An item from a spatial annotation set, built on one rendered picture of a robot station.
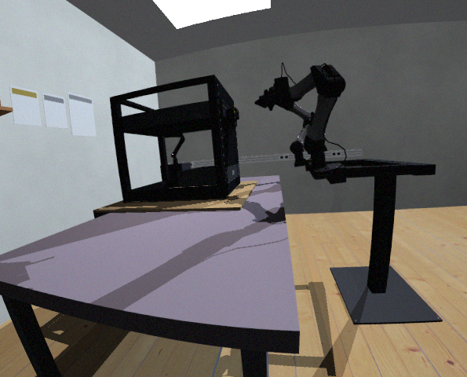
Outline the flat wooden board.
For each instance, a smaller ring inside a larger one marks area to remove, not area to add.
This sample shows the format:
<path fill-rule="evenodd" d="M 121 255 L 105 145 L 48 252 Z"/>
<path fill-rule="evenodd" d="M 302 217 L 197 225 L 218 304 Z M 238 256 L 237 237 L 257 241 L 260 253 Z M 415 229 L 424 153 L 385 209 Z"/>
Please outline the flat wooden board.
<path fill-rule="evenodd" d="M 253 191 L 257 181 L 241 181 L 225 199 L 181 199 L 165 201 L 131 202 L 119 201 L 93 212 L 161 212 L 161 211 L 204 211 L 241 210 Z M 114 208 L 113 208 L 114 207 Z"/>

